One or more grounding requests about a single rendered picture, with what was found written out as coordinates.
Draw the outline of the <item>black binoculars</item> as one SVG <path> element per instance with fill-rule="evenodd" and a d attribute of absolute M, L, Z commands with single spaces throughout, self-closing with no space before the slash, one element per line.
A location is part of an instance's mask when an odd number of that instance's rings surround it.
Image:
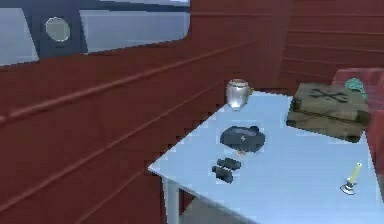
<path fill-rule="evenodd" d="M 217 163 L 211 168 L 216 178 L 226 183 L 233 182 L 233 171 L 241 168 L 241 162 L 226 157 L 225 159 L 218 159 Z"/>

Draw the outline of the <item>silver vase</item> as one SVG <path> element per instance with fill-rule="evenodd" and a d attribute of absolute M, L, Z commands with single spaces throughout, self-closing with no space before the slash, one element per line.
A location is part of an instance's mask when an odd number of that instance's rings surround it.
<path fill-rule="evenodd" d="M 243 79 L 232 79 L 226 87 L 227 104 L 233 110 L 241 110 L 248 102 L 250 86 Z"/>

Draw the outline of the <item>white table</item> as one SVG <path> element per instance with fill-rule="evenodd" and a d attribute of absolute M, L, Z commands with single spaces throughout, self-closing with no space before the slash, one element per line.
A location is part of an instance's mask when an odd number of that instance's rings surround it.
<path fill-rule="evenodd" d="M 168 224 L 178 224 L 179 190 L 249 224 L 384 224 L 367 141 L 349 143 L 286 126 L 290 97 L 253 93 L 239 111 L 223 106 L 149 167 L 161 176 Z M 266 140 L 255 153 L 237 154 L 220 143 L 231 126 L 258 126 Z M 240 161 L 233 182 L 211 168 Z M 355 194 L 340 190 L 356 164 Z"/>

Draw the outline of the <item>olive wooden box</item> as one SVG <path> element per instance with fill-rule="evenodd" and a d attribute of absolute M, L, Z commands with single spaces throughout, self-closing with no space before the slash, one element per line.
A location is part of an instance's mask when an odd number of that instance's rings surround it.
<path fill-rule="evenodd" d="M 342 86 L 301 83 L 292 98 L 286 125 L 357 143 L 370 122 L 362 94 Z"/>

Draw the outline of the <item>teal round cushion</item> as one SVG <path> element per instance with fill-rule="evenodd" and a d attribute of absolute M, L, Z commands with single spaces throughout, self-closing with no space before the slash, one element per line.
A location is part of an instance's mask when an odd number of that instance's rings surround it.
<path fill-rule="evenodd" d="M 355 92 L 359 92 L 362 95 L 364 100 L 367 99 L 367 93 L 365 91 L 364 84 L 360 79 L 350 78 L 344 83 L 344 86 L 347 89 L 350 89 Z"/>

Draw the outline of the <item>yellow candle in silver holder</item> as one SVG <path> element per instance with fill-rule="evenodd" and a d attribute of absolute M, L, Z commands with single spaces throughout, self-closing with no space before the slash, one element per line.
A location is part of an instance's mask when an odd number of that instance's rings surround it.
<path fill-rule="evenodd" d="M 358 162 L 352 172 L 352 174 L 346 178 L 346 182 L 340 187 L 340 190 L 347 195 L 354 195 L 354 186 L 357 184 L 356 180 L 360 173 L 362 164 Z"/>

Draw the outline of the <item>window with dark frame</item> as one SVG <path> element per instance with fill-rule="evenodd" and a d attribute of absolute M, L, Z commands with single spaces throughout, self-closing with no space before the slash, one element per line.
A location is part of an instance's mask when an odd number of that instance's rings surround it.
<path fill-rule="evenodd" d="M 0 0 L 0 66 L 175 41 L 191 0 Z"/>

